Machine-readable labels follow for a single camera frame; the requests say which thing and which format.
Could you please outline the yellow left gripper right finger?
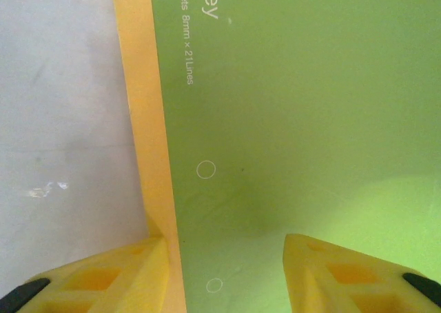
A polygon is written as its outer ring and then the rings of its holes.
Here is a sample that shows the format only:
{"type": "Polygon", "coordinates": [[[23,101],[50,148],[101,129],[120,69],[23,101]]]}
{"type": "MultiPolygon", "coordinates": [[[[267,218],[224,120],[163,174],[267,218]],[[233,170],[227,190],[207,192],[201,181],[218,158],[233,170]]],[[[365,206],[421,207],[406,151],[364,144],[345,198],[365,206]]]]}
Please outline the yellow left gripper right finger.
{"type": "Polygon", "coordinates": [[[403,265],[288,234],[284,273],[293,312],[439,312],[440,284],[403,265]]]}

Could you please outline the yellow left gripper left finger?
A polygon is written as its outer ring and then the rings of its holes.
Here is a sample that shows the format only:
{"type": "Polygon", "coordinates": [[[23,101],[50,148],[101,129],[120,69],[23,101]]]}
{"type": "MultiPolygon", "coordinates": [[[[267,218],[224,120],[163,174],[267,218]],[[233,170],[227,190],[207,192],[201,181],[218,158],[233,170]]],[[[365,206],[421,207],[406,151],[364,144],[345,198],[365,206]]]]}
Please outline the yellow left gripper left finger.
{"type": "Polygon", "coordinates": [[[161,237],[35,275],[1,298],[2,312],[160,312],[170,263],[161,237]]]}

